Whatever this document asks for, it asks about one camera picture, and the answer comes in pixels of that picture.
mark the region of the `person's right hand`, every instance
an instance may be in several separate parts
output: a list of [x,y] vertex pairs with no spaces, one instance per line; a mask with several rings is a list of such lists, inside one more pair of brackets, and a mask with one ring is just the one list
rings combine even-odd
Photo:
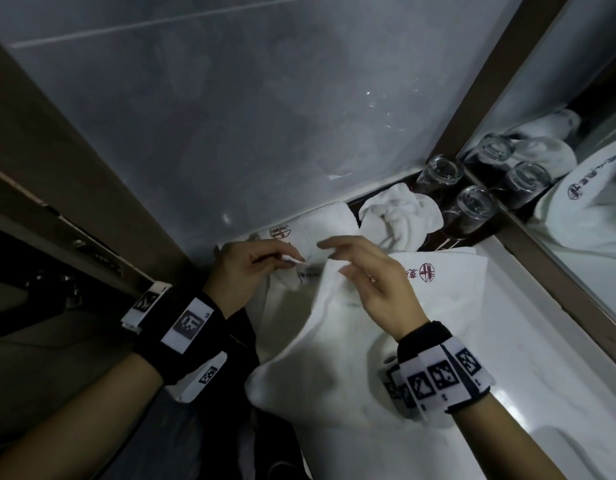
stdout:
[[429,321],[403,266],[365,237],[341,235],[317,245],[321,249],[335,248],[331,259],[351,262],[339,273],[354,283],[370,318],[395,340]]

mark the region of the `forearm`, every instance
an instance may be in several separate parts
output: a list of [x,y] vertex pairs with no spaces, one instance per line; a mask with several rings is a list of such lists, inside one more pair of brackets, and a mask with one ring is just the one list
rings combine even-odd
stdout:
[[128,355],[0,456],[0,480],[88,478],[162,384],[142,357]]
[[492,394],[453,417],[488,479],[566,480]]

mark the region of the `grout line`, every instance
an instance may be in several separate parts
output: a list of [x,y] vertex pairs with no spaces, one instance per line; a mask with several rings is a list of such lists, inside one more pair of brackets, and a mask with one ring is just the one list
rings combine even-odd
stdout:
[[210,15],[222,15],[224,13],[232,13],[235,11],[250,10],[255,8],[262,8],[266,6],[280,5],[283,3],[289,3],[300,0],[270,0],[267,2],[256,2],[248,5],[233,6],[227,8],[217,8],[215,10],[199,11],[196,13],[188,13],[187,15],[169,16],[168,18],[160,18],[159,20],[147,20],[145,22],[128,23],[126,25],[117,25],[115,27],[107,27],[104,29],[85,30],[82,32],[73,32],[70,34],[59,35],[56,37],[38,38],[32,40],[24,40],[21,42],[13,42],[8,46],[11,49],[38,47],[40,45],[47,45],[49,43],[65,42],[68,40],[76,40],[80,38],[95,37],[98,35],[107,35],[116,32],[123,32],[127,30],[142,29],[144,27],[153,27],[156,25],[164,25],[166,23],[180,22],[182,20],[192,20],[194,18],[201,18],[202,16]]

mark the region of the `folded towel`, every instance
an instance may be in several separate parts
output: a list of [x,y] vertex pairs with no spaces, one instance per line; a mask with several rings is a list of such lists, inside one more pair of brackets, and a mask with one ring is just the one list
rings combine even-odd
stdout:
[[392,185],[359,210],[361,235],[384,251],[416,251],[425,236],[443,227],[439,206],[406,184]]
[[[461,337],[480,316],[487,259],[458,251],[392,257],[403,265],[427,316]],[[248,399],[295,424],[412,428],[377,375],[396,343],[372,322],[338,272],[346,264],[328,260],[312,310],[310,297],[271,288],[257,336],[260,359],[268,362],[248,378]],[[272,349],[262,351],[259,344],[274,344],[276,356],[270,358]]]
[[[272,226],[258,233],[261,239],[280,239],[289,242],[305,258],[304,264],[294,269],[282,269],[273,273],[289,289],[299,289],[302,284],[318,279],[320,269],[328,260],[331,250],[317,247],[317,242],[333,235],[358,235],[356,217],[344,202],[335,202],[311,210],[289,221]],[[290,261],[298,262],[287,256]]]

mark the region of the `red logo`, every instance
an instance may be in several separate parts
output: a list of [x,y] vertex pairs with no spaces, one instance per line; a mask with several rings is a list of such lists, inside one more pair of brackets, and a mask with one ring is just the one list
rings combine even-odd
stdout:
[[424,280],[426,283],[434,280],[434,267],[432,267],[429,262],[422,264],[419,268],[419,278]]
[[270,237],[274,239],[285,239],[290,235],[290,226],[275,226],[270,230]]

